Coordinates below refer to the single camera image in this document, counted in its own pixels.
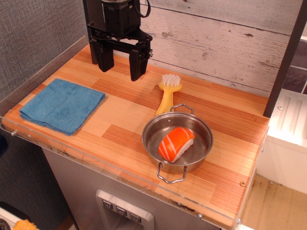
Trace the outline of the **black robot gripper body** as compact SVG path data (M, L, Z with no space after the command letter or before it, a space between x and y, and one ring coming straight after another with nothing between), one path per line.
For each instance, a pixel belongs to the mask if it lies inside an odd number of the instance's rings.
M150 2L147 1L147 12L141 12L139 0L101 0L103 5L105 29L92 29L92 40L104 42L113 51L129 54L133 49L145 49L151 57L152 36L141 30L141 19L151 13Z

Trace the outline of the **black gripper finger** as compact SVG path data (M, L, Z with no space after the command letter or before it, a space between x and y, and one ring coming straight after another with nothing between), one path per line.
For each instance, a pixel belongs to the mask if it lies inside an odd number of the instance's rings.
M138 80L146 73L148 54L145 49L133 49L129 53L130 77L132 81Z
M92 40L93 51L99 68L107 72L114 67L113 49L106 43Z

